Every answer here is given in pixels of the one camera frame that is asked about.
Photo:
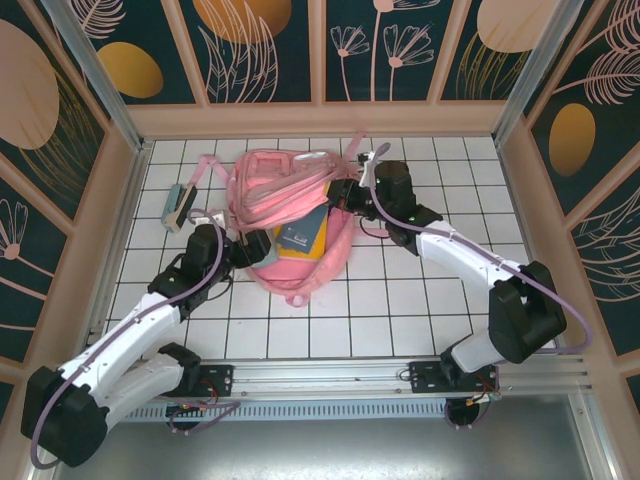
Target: pink backpack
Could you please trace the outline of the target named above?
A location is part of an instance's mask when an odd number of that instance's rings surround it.
[[[235,227],[243,232],[271,229],[307,215],[327,202],[327,184],[341,178],[358,178],[358,166],[350,164],[364,134],[357,135],[344,156],[333,152],[255,150],[247,152],[227,176],[227,201]],[[208,157],[213,164],[215,158]],[[353,214],[333,208],[327,222],[326,251],[318,261],[279,258],[264,268],[248,268],[249,277],[272,293],[283,295],[289,305],[303,307],[310,294],[342,271],[351,252]]]

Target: pink strap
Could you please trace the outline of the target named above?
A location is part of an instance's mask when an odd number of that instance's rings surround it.
[[[342,158],[344,158],[347,162],[354,158],[356,155],[356,151],[358,150],[358,145],[360,145],[360,142],[364,137],[364,132],[358,132],[358,134],[349,142],[349,146],[345,150],[344,155],[342,155]]]
[[[306,307],[311,299],[309,294],[294,295],[293,297],[285,297],[284,301],[292,307]]]
[[[220,164],[220,160],[215,155],[204,154],[200,155],[200,160],[198,161],[198,165],[196,166],[193,175],[191,175],[191,180],[189,180],[189,185],[197,185],[197,183],[204,175],[207,167],[211,167],[211,169],[220,177],[220,179],[227,184],[229,181],[229,174],[224,169],[224,167]]]

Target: tile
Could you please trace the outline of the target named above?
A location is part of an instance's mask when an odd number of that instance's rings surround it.
[[[227,290],[228,287],[228,282],[219,282],[211,287],[209,295],[207,296],[207,301],[193,311],[191,319],[229,318],[231,290],[235,285]]]
[[[207,210],[226,210],[227,208],[226,190],[209,190]]]
[[[150,282],[158,274],[162,250],[129,250],[121,282]]]
[[[489,235],[484,224],[484,218],[480,214],[452,214],[451,225],[462,235],[476,243],[488,243]]]
[[[404,248],[384,247],[384,264],[387,278],[422,278],[420,257]]]
[[[266,358],[267,329],[266,319],[229,320],[226,358]]]
[[[280,138],[278,140],[278,149],[308,152],[309,139],[308,138]]]
[[[423,280],[389,280],[389,310],[391,315],[427,315],[427,297]]]
[[[403,137],[402,143],[407,160],[436,159],[436,151],[431,137]]]
[[[312,318],[310,327],[312,358],[351,356],[348,318]]]
[[[224,359],[228,325],[228,320],[190,320],[186,347],[205,360]]]
[[[388,315],[387,287],[384,280],[349,282],[351,316]]]
[[[507,187],[478,187],[478,196],[484,213],[513,212],[513,203]]]
[[[370,237],[364,233],[360,233],[360,218],[356,218],[354,221],[356,222],[356,228],[353,236],[354,247],[358,245],[382,245],[380,239]],[[371,229],[382,228],[382,224],[378,220],[374,220],[373,222],[371,222],[367,219],[362,219],[362,226],[367,231]]]
[[[467,313],[467,302],[462,289],[462,282],[457,279],[425,280],[429,313],[431,315],[448,315]]]
[[[269,321],[268,358],[307,358],[309,321],[302,318],[272,318]]]
[[[466,160],[467,150],[460,137],[436,137],[433,139],[436,146],[438,160]]]
[[[433,355],[431,322],[428,316],[391,317],[393,353],[404,355]]]
[[[187,248],[187,240],[196,229],[195,225],[185,220],[184,225],[178,233],[167,233],[167,240],[164,243],[164,248],[180,248],[184,250]]]
[[[180,165],[149,165],[144,190],[170,190],[179,172]]]
[[[467,298],[469,313],[489,313],[489,290],[480,288],[473,283],[463,282],[464,294]]]
[[[489,315],[471,315],[473,333],[479,333],[489,328]]]
[[[309,149],[340,154],[340,139],[339,138],[311,138],[309,139]]]
[[[522,234],[515,215],[485,215],[491,243],[522,243]]]
[[[471,170],[476,185],[505,185],[502,166],[498,160],[495,161],[471,161]]]
[[[444,200],[442,187],[413,187],[418,203],[430,208],[436,213],[447,213],[447,204]]]
[[[381,248],[353,247],[347,262],[349,279],[375,280],[384,278]]]
[[[198,166],[189,163],[183,163],[180,165],[180,173],[178,174],[178,183],[182,185],[186,185],[191,181],[191,177],[196,171]],[[198,183],[196,183],[196,187],[198,187],[198,196],[206,197],[206,191],[209,188],[209,183],[211,182],[211,169],[207,168],[203,173],[200,179],[198,179]]]
[[[498,158],[491,137],[465,137],[464,143],[471,160],[493,160]]]
[[[347,282],[333,281],[311,294],[312,317],[344,317],[349,315]]]
[[[352,318],[351,345],[354,357],[388,357],[393,355],[389,318]]]
[[[443,185],[473,185],[473,175],[469,162],[438,162]]]
[[[247,152],[247,140],[232,139],[218,140],[216,144],[216,157],[221,163],[236,163]]]
[[[285,301],[282,295],[271,294],[271,303],[269,306],[269,318],[309,318],[309,306],[292,307]]]
[[[216,153],[216,140],[187,140],[182,163],[198,163],[200,155]]]
[[[471,325],[467,315],[449,315],[431,317],[433,340],[436,344],[436,355],[440,355],[452,344],[471,335]]]
[[[247,152],[251,150],[270,149],[277,150],[278,139],[277,138],[250,138],[247,143]]]
[[[184,347],[187,339],[187,324],[188,322],[186,321],[182,322],[178,326],[172,328],[167,333],[162,335],[160,338],[156,339],[151,347],[149,347],[149,349],[144,352],[142,358],[144,360],[149,360],[150,358],[155,357],[158,353],[158,350],[160,350],[165,345],[173,342]]]
[[[157,218],[160,221],[167,202],[166,190],[144,190],[138,203],[137,218]]]
[[[438,162],[407,162],[414,187],[442,185]]]
[[[444,187],[449,213],[481,213],[476,187]]]
[[[156,140],[149,163],[181,163],[183,152],[184,140]]]
[[[404,147],[401,138],[372,138],[373,149],[376,150],[383,143],[389,143],[389,151],[382,156],[383,160],[402,160],[404,161]]]
[[[342,151],[342,155],[347,154],[347,148],[349,147],[351,140],[353,140],[353,137],[343,137],[340,139],[340,149]],[[358,153],[369,153],[371,150],[373,150],[373,144],[371,143],[371,138],[365,137],[358,144],[358,148],[356,149],[356,154],[354,155],[354,158],[350,158],[349,160],[355,161],[356,160],[355,157],[358,155]]]
[[[424,278],[456,278],[451,269],[426,258],[422,259],[422,272]]]
[[[109,315],[110,319],[123,319],[133,307],[135,307],[142,296],[147,293],[148,283],[120,283],[116,291],[116,299],[113,302],[113,310]]]
[[[227,173],[231,173],[233,170],[232,163],[225,163],[222,167],[227,171]],[[216,172],[211,172],[211,182],[209,183],[209,189],[222,188],[226,189],[227,184],[224,182],[222,178],[218,176]]]
[[[267,318],[269,292],[254,282],[234,283],[230,318]]]
[[[160,219],[139,218],[133,224],[133,233],[129,239],[129,248],[162,248],[167,230]]]

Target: backpack strap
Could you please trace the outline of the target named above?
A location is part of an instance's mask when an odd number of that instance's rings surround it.
[[[360,142],[364,137],[364,132],[358,132],[356,136],[353,137],[349,142],[349,146],[347,146],[347,149],[344,151],[344,155],[342,155],[342,158],[344,158],[347,162],[352,160],[355,157],[358,146],[360,145]]]
[[[196,166],[193,175],[191,175],[191,180],[189,180],[189,185],[197,185],[197,183],[204,175],[207,167],[211,167],[211,169],[220,177],[220,179],[227,184],[229,181],[229,174],[224,169],[220,160],[215,155],[204,154],[200,155],[200,159],[198,160],[198,165]]]

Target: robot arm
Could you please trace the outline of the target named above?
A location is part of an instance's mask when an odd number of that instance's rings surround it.
[[[359,156],[364,177],[332,182],[328,197],[333,206],[366,217],[387,219],[372,201],[366,176],[375,175],[377,199],[399,222],[424,229],[403,228],[386,221],[389,238],[409,252],[434,260],[476,288],[488,291],[489,327],[450,346],[441,354],[440,367],[449,383],[486,365],[507,360],[521,363],[567,326],[560,306],[538,290],[501,268],[511,267],[555,291],[549,270],[539,262],[521,266],[487,251],[460,235],[443,217],[416,201],[405,162],[385,161],[372,172],[373,153]]]

